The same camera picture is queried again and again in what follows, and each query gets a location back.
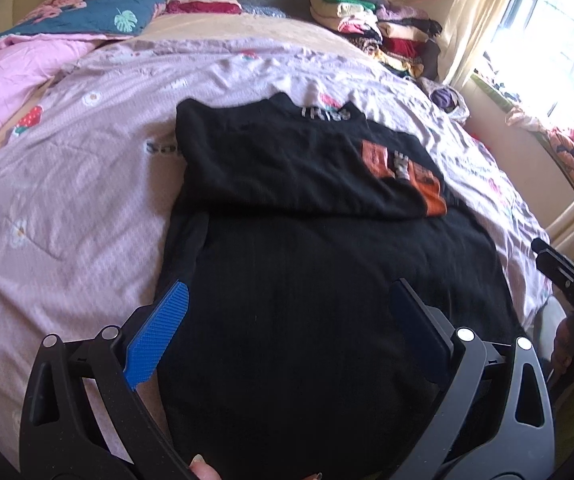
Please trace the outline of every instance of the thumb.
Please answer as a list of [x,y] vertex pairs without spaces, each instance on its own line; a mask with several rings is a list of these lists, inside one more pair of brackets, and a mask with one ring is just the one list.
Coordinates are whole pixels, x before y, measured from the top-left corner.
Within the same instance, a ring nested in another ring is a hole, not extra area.
[[200,480],[221,480],[221,476],[216,473],[216,470],[212,468],[205,462],[202,455],[196,455],[193,457],[192,463],[189,465],[189,469],[192,470]]

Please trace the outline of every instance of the orange patch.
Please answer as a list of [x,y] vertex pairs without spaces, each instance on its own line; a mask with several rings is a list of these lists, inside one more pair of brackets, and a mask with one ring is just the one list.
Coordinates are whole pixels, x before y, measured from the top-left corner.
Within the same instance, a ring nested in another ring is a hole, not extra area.
[[447,213],[447,205],[441,196],[441,183],[434,174],[411,160],[408,168],[410,184],[419,190],[427,204],[427,216],[441,216]]
[[380,144],[363,140],[363,162],[376,178],[385,178],[396,174],[387,167],[387,148]]

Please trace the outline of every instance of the monstera leaf print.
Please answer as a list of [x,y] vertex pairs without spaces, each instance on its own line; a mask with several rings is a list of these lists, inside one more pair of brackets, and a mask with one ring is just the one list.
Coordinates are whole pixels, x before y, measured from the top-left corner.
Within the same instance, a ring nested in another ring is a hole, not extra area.
[[120,9],[116,10],[118,10],[118,14],[113,19],[113,24],[121,32],[131,32],[136,23],[138,23],[136,15],[131,10],[123,10],[123,12],[120,12]]

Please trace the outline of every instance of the bed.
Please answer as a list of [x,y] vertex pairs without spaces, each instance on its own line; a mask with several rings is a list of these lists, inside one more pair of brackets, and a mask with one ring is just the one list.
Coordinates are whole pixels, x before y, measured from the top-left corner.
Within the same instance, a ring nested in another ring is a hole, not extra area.
[[[277,92],[302,106],[351,101],[368,119],[417,137],[493,239],[518,320],[549,357],[564,314],[530,249],[547,236],[481,143],[413,83],[312,23],[162,15],[138,37],[63,66],[0,128],[0,451],[12,464],[41,339],[88,338],[152,301],[183,184],[176,104],[230,107]],[[37,108],[38,121],[16,134]],[[93,384],[88,392],[110,449],[127,458]],[[139,393],[164,428],[156,379]]]

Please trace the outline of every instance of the patterned pillow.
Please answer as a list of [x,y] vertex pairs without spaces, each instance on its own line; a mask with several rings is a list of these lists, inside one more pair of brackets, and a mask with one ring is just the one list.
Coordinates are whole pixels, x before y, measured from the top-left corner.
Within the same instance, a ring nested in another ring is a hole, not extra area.
[[261,7],[255,5],[243,5],[243,12],[246,14],[257,14],[258,16],[273,16],[274,18],[286,18],[287,14],[277,7]]

